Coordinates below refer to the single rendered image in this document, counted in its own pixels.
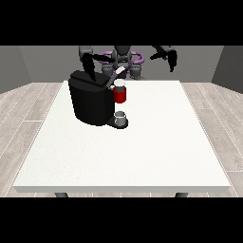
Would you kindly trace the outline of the small grey coffee pod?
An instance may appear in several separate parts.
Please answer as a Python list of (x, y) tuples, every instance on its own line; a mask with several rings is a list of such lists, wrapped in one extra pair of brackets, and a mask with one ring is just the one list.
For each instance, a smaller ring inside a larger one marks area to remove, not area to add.
[(117, 92), (124, 91), (125, 80), (124, 79), (117, 79), (114, 81), (115, 90)]

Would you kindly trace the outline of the black coffee machine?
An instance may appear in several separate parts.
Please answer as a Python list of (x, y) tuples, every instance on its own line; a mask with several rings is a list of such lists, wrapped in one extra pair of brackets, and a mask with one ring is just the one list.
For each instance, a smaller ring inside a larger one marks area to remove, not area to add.
[(87, 73), (76, 70), (70, 75), (68, 86), (75, 116), (81, 122), (90, 125), (110, 125), (117, 129), (128, 126), (128, 119), (123, 126), (115, 124), (115, 102), (113, 84), (107, 87), (110, 77), (95, 73), (96, 81), (92, 81)]

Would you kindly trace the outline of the red pod holder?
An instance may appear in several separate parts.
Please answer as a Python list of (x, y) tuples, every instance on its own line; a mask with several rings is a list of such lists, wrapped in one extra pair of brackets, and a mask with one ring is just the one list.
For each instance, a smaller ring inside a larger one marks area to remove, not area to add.
[(113, 94), (114, 94), (114, 102), (115, 103), (124, 103), (126, 101), (126, 87), (113, 88)]

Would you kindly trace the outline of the small grey cup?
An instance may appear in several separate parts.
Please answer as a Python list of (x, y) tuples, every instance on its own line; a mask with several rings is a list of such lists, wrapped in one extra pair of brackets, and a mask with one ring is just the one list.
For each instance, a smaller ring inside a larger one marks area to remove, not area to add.
[(123, 111), (117, 111), (114, 114), (114, 119), (117, 126), (123, 126), (126, 123), (126, 115)]

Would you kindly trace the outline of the pale grey machine lid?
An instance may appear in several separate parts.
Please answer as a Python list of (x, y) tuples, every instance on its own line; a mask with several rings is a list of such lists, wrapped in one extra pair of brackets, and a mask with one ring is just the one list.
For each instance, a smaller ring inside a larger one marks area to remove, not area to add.
[(107, 87), (110, 87), (110, 85), (112, 85), (112, 83), (115, 81), (115, 79), (117, 78), (118, 75), (120, 75), (122, 72), (125, 71), (125, 67), (124, 66), (120, 66), (115, 73), (112, 75), (112, 77), (110, 78), (109, 82), (106, 84)]

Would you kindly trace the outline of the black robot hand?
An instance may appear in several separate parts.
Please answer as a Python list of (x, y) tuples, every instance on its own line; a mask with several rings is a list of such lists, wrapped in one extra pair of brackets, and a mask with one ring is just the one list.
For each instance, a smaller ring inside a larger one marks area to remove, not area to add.
[(178, 53), (176, 50), (171, 51), (165, 51), (162, 46), (154, 46), (154, 49), (157, 51), (155, 54), (153, 54), (150, 59), (156, 60), (156, 59), (163, 59), (164, 61), (167, 61), (170, 67), (170, 71), (173, 72), (175, 67), (177, 66), (178, 62)]
[(108, 62), (109, 64), (115, 62), (113, 58), (104, 55), (85, 53), (82, 56), (83, 68), (92, 81), (96, 81), (94, 60)]

